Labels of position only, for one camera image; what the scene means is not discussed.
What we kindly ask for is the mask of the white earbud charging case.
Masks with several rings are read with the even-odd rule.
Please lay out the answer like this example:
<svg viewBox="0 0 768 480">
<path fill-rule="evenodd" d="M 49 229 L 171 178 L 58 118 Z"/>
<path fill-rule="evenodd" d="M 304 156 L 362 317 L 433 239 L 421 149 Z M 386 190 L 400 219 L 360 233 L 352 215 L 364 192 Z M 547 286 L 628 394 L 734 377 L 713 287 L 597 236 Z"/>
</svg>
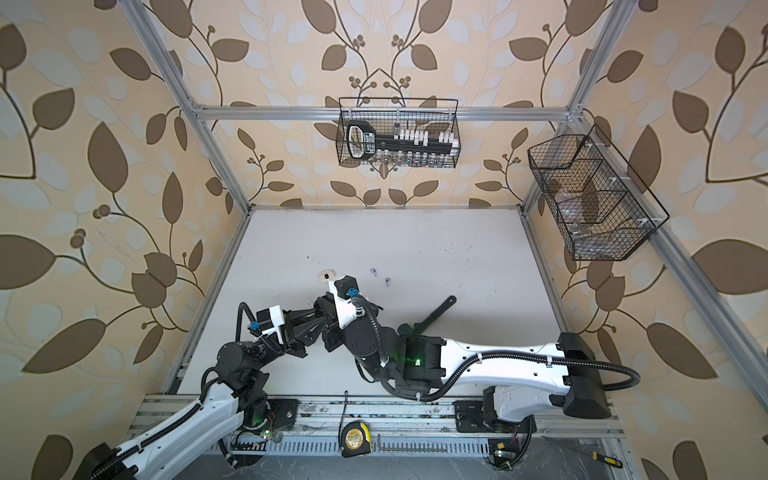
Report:
<svg viewBox="0 0 768 480">
<path fill-rule="evenodd" d="M 318 280 L 320 282 L 328 282 L 332 280 L 335 276 L 336 274 L 334 270 L 325 270 L 318 275 Z"/>
</svg>

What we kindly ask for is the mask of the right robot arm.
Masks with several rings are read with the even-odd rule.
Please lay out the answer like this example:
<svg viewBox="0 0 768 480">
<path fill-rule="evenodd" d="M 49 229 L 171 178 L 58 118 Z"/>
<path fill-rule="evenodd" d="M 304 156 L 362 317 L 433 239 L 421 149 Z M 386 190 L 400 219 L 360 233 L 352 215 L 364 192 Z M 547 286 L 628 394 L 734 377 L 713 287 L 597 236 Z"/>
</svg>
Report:
<svg viewBox="0 0 768 480">
<path fill-rule="evenodd" d="M 606 419 L 608 393 L 641 380 L 629 367 L 597 360 L 575 333 L 529 347 L 476 345 L 384 327 L 377 306 L 361 295 L 326 293 L 315 308 L 326 321 L 330 346 L 345 347 L 364 380 L 419 403 L 436 402 L 460 385 L 478 385 L 489 422 L 521 423 L 553 409 L 573 418 Z"/>
</svg>

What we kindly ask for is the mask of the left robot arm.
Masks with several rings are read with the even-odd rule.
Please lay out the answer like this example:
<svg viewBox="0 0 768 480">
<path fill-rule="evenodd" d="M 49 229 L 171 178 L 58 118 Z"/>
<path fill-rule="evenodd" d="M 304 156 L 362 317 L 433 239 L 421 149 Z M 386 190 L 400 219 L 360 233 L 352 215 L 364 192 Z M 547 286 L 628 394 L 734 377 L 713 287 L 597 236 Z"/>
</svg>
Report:
<svg viewBox="0 0 768 480">
<path fill-rule="evenodd" d="M 77 479 L 172 479 L 215 443 L 266 406 L 262 368 L 283 355 L 304 357 L 321 333 L 338 326 L 325 298 L 305 310 L 279 306 L 255 312 L 238 305 L 234 340 L 219 350 L 201 378 L 201 393 L 154 428 L 121 444 L 102 443 L 86 454 Z"/>
</svg>

